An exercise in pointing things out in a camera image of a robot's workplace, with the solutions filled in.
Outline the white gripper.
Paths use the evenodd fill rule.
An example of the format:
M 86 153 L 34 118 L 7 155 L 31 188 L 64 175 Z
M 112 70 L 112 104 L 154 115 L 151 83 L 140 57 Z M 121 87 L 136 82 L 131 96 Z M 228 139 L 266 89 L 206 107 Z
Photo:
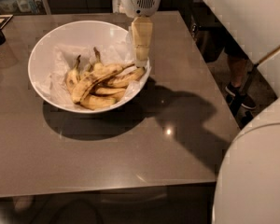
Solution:
M 135 64 L 145 67 L 153 32 L 153 22 L 150 17 L 154 15 L 161 0 L 120 0 L 119 9 L 130 18 L 132 22 L 133 52 Z

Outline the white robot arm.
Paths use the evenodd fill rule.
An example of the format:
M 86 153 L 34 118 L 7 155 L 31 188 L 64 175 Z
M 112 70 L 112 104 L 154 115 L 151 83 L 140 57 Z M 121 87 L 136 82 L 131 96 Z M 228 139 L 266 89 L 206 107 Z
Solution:
M 203 0 L 276 98 L 227 150 L 212 224 L 280 224 L 280 0 Z

